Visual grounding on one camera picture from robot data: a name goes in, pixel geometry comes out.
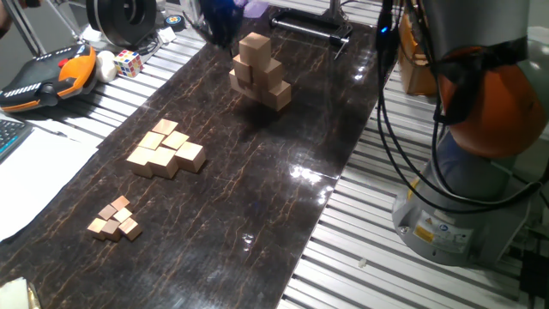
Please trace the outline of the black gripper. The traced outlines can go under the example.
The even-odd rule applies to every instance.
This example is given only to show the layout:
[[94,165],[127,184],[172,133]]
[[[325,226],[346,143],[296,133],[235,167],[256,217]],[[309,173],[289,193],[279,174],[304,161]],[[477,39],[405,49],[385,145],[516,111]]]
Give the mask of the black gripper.
[[244,5],[234,0],[200,0],[202,14],[208,23],[210,41],[224,48],[237,38],[244,18]]

